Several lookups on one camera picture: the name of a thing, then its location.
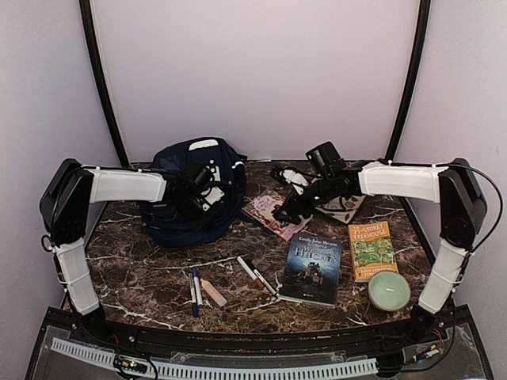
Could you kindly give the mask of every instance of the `navy backpack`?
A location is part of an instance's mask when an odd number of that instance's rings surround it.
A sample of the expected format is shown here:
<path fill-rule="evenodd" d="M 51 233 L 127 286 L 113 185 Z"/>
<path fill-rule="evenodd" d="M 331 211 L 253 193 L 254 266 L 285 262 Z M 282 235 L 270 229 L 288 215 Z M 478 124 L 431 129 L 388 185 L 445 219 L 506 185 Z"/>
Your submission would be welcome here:
<path fill-rule="evenodd" d="M 158 152 L 152 169 L 168 172 L 181 170 L 192 160 L 212 169 L 221 182 L 224 197 L 213 208 L 212 217 L 194 230 L 176 207 L 164 202 L 139 202 L 143 225 L 153 240 L 165 247 L 202 245 L 220 239 L 236 219 L 246 193 L 246 175 L 243 156 L 239 156 L 223 139 L 201 138 L 180 142 Z"/>

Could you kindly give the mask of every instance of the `wuthering heights book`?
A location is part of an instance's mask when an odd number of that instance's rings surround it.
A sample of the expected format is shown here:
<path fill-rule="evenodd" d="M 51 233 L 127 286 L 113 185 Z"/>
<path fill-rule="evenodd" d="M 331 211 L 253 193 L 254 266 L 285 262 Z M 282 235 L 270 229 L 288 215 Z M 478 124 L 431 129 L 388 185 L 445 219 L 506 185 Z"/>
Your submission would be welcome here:
<path fill-rule="evenodd" d="M 336 306 L 341 241 L 296 234 L 292 237 L 279 298 Z"/>

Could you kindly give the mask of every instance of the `white cable tray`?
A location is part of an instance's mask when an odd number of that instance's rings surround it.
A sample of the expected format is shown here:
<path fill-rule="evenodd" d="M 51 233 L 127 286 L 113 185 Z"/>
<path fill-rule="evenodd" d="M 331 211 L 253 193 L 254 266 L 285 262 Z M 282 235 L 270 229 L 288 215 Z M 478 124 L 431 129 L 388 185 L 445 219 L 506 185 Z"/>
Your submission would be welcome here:
<path fill-rule="evenodd" d="M 106 348 L 87 347 L 79 342 L 53 338 L 51 350 L 97 367 L 115 371 L 112 366 L 115 353 Z M 148 365 L 145 378 L 154 378 L 153 368 Z M 293 368 L 218 368 L 184 366 L 152 360 L 158 370 L 158 378 L 169 380 L 334 380 L 355 378 L 367 374 L 376 374 L 376 359 L 357 360 L 348 363 L 335 363 L 323 366 Z"/>

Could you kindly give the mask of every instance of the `pen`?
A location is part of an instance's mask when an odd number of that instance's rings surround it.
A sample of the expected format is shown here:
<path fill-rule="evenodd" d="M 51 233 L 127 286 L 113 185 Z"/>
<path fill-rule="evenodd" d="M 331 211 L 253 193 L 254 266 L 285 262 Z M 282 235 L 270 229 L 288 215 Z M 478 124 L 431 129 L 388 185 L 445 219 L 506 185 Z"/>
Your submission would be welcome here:
<path fill-rule="evenodd" d="M 196 298 L 197 298 L 197 306 L 199 309 L 204 307 L 203 305 L 203 294 L 200 292 L 200 281 L 199 281 L 199 273 L 197 273 L 197 269 L 193 269 L 193 283 L 196 288 Z"/>
<path fill-rule="evenodd" d="M 190 297 L 192 298 L 192 313 L 195 318 L 198 318 L 199 310 L 197 309 L 196 290 L 193 287 L 192 273 L 189 273 L 189 286 L 190 286 Z"/>
<path fill-rule="evenodd" d="M 264 284 L 262 283 L 262 281 L 259 280 L 259 278 L 255 275 L 255 273 L 250 269 L 250 267 L 246 264 L 246 262 L 243 260 L 243 258 L 241 256 L 238 256 L 238 262 L 240 263 L 240 265 L 243 267 L 243 269 L 245 269 L 245 272 L 248 273 L 248 276 L 250 276 L 250 278 L 255 281 L 255 283 L 257 284 L 258 287 L 260 287 L 261 289 L 264 287 Z"/>
<path fill-rule="evenodd" d="M 250 261 L 250 260 L 245 260 L 245 263 L 246 265 L 249 266 L 250 270 L 252 270 L 252 272 L 254 273 L 254 275 L 256 275 L 259 280 L 264 284 L 266 285 L 266 287 L 268 288 L 269 292 L 272 294 L 272 295 L 276 295 L 276 291 L 273 289 L 273 287 L 271 285 L 269 285 L 269 282 L 267 279 L 265 279 L 261 273 L 259 273 L 259 271 L 257 270 L 257 268 L 255 268 L 254 264 Z"/>

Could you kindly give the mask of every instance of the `green bowl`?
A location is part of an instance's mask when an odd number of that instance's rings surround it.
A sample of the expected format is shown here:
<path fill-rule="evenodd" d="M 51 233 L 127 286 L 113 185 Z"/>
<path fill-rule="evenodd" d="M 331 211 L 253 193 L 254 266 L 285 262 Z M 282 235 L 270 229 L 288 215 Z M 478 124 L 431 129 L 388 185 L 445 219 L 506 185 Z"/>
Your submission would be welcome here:
<path fill-rule="evenodd" d="M 410 286 L 398 273 L 379 272 L 370 279 L 368 294 L 377 309 L 397 311 L 409 303 Z"/>

